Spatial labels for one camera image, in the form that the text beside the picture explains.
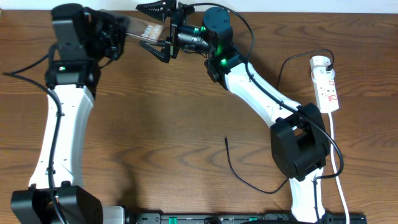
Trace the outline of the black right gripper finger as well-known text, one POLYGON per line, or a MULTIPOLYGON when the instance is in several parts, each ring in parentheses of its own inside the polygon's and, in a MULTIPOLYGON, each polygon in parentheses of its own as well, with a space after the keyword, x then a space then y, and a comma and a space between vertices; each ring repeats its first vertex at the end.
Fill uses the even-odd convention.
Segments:
POLYGON ((165 22, 166 18, 176 10, 176 0, 160 0, 152 3, 138 4, 136 10, 158 21, 165 22))
POLYGON ((163 63, 169 63, 170 61, 170 45, 161 40, 157 44, 151 44, 150 42, 140 40, 139 45, 150 52, 153 56, 159 59, 163 63))

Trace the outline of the Samsung Galaxy smartphone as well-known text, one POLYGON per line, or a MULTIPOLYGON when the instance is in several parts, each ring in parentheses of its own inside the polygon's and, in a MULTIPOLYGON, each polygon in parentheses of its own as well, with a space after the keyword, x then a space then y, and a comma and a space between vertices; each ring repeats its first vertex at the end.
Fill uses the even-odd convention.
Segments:
POLYGON ((163 25, 135 17, 128 16, 127 18, 129 19, 127 28, 128 35, 149 43, 157 43, 159 41, 160 35, 164 29, 163 25))

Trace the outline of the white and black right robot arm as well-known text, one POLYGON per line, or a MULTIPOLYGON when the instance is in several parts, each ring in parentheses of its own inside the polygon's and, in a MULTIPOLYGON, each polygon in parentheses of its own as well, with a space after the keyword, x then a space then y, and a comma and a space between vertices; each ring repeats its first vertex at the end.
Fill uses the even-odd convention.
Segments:
POLYGON ((333 144, 320 110, 284 96, 256 72, 248 55, 233 43, 233 11, 226 6, 208 3, 201 26, 187 24, 194 4, 156 1, 140 4, 137 10, 158 21, 170 21, 170 35, 165 40, 156 44, 141 41, 141 47, 164 63, 182 49, 207 55, 205 67, 210 78, 240 97, 265 121, 271 131, 272 158, 290 185, 292 215, 298 222, 320 223, 325 217, 320 182, 333 144))

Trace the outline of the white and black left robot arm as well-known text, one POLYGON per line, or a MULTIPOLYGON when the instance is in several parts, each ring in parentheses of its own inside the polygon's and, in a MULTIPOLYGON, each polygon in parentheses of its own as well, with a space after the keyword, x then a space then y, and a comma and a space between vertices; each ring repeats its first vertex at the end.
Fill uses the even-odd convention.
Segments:
POLYGON ((11 209, 21 223, 128 223, 124 207, 104 206, 83 188, 81 160, 100 61, 123 54, 129 18, 76 3, 51 16, 57 41, 41 85, 48 98, 44 140, 28 188, 12 193, 11 209))

